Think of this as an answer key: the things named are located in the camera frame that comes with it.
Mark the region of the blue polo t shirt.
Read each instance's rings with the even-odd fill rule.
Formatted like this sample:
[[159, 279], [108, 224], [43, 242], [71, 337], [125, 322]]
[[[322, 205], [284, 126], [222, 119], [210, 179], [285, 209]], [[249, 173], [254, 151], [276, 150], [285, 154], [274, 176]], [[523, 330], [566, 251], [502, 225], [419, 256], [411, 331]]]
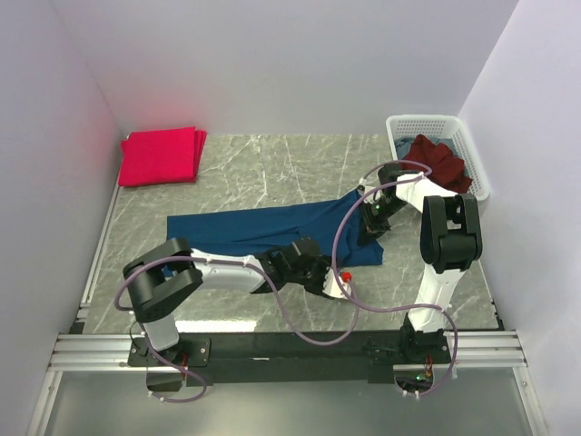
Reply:
[[334, 242], [342, 219], [358, 199], [359, 193], [352, 190], [339, 199], [316, 203], [173, 215], [166, 219], [166, 238], [183, 238], [192, 248], [231, 256], [264, 253], [311, 238], [322, 255], [336, 254], [339, 267], [380, 266], [384, 250], [378, 242], [358, 245], [357, 211]]

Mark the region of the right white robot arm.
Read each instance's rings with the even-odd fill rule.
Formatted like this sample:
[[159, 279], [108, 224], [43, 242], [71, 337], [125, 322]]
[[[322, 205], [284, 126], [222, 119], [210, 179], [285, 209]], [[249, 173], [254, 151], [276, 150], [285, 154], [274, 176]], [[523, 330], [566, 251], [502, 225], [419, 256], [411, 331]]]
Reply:
[[359, 192], [358, 244], [376, 241], [390, 229], [389, 218], [410, 205], [421, 213], [419, 250], [424, 271], [415, 307], [399, 330], [399, 354], [420, 362], [444, 345], [444, 311], [471, 264], [482, 254], [478, 200], [469, 193], [454, 193], [429, 180], [418, 165], [405, 169], [386, 163], [378, 169], [380, 191], [364, 183]]

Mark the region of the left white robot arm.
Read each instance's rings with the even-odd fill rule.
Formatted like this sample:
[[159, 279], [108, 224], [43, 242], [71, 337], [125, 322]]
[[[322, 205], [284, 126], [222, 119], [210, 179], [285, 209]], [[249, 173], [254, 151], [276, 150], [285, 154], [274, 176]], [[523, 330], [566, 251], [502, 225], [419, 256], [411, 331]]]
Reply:
[[295, 283], [324, 298], [341, 296], [330, 257], [311, 238], [243, 256], [206, 253], [183, 238], [172, 238], [126, 264], [123, 277], [130, 310], [149, 340], [149, 353], [162, 365], [181, 356], [173, 312], [196, 291], [269, 293]]

